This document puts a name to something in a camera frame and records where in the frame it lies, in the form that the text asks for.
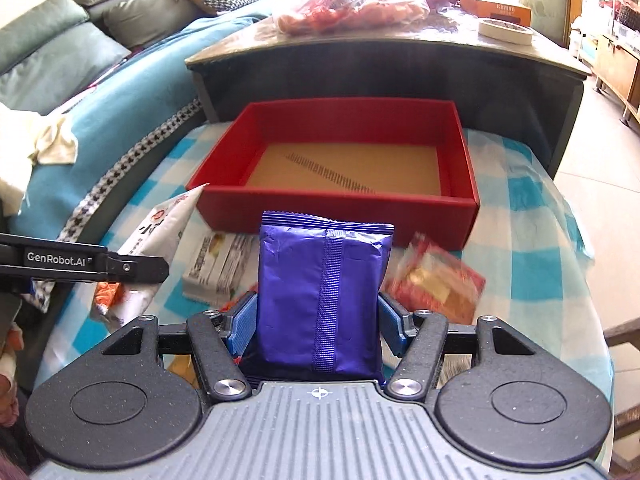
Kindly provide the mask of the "red cardboard tray box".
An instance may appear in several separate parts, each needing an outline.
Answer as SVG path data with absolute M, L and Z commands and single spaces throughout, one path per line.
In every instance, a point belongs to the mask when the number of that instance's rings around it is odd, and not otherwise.
M 250 103 L 186 185 L 215 231 L 256 233 L 266 210 L 390 223 L 394 243 L 423 233 L 468 241 L 480 196 L 451 101 L 326 98 Z

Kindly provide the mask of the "white tape roll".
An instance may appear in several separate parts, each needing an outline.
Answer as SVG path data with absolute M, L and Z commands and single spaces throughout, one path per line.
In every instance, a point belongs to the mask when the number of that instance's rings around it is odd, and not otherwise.
M 496 18 L 481 18 L 478 22 L 478 33 L 493 40 L 519 46 L 530 46 L 534 36 L 529 27 Z

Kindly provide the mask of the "dark coffee table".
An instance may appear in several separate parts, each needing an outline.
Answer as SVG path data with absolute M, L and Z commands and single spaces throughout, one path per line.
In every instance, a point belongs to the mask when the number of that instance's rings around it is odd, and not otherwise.
M 290 37 L 273 18 L 186 59 L 207 116 L 228 122 L 251 102 L 386 96 L 447 100 L 462 126 L 526 144 L 556 174 L 588 68 L 541 34 L 528 46 L 486 38 L 450 11 L 416 24 Z

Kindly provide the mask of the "purple foil snack packet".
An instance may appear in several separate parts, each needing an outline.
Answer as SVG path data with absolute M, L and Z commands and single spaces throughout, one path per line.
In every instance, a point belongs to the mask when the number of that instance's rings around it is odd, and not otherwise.
M 394 228 L 266 211 L 257 325 L 245 362 L 292 379 L 378 379 L 378 290 Z

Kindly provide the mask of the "red clear pastry packet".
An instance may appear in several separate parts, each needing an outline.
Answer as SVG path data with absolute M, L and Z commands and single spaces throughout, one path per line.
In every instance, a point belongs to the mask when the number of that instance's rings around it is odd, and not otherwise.
M 383 289 L 410 312 L 430 310 L 450 323 L 470 325 L 485 285 L 482 274 L 416 233 Z

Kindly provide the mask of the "wooden tv cabinet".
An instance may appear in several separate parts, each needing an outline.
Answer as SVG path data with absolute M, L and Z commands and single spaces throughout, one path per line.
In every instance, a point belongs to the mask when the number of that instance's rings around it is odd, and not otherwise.
M 594 90 L 611 91 L 623 104 L 620 121 L 629 126 L 631 119 L 639 121 L 639 55 L 615 37 L 602 35 L 598 41 Z

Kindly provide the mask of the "teal sofa blanket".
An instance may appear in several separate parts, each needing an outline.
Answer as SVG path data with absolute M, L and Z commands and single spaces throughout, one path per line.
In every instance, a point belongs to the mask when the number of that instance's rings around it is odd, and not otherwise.
M 205 122 L 186 58 L 270 13 L 268 0 L 258 0 L 220 18 L 199 18 L 100 82 L 70 110 L 78 159 L 35 168 L 6 232 L 102 240 L 174 146 Z

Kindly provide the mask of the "green sofa cushion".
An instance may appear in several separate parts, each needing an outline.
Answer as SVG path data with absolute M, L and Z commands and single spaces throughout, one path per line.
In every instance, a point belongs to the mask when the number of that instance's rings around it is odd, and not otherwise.
M 44 0 L 1 29 L 1 103 L 47 115 L 129 55 L 74 0 Z

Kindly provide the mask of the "plastic bag of snacks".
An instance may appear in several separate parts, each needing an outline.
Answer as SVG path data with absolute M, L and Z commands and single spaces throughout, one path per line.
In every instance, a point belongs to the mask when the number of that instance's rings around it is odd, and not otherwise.
M 273 21 L 288 36 L 377 29 L 422 21 L 426 0 L 276 0 Z

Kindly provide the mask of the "white cloth on sofa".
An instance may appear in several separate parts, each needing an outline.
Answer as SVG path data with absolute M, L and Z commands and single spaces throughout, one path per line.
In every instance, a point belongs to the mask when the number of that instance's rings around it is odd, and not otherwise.
M 73 165 L 79 141 L 65 114 L 40 115 L 1 105 L 1 209 L 5 217 L 21 210 L 37 165 Z

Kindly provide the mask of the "white orange spicy snack packet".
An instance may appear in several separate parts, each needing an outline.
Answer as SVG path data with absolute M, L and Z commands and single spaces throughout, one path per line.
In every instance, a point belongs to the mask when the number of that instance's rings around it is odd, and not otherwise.
M 117 253 L 137 268 L 136 280 L 126 283 L 99 282 L 94 290 L 89 316 L 103 323 L 110 333 L 142 315 L 168 278 L 183 232 L 204 190 L 192 188 L 154 206 Z

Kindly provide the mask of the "orange cardboard box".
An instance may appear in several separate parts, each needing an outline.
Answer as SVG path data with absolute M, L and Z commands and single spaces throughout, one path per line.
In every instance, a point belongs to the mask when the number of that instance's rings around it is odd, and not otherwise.
M 532 11 L 513 0 L 460 0 L 461 9 L 478 18 L 495 18 L 521 26 L 532 24 Z

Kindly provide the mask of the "white Kapron wafer packet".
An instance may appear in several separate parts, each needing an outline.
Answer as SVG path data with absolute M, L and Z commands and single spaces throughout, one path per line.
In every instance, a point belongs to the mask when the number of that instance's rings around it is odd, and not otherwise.
M 241 288 L 257 237 L 208 230 L 196 245 L 182 274 L 186 298 L 210 306 L 222 306 Z

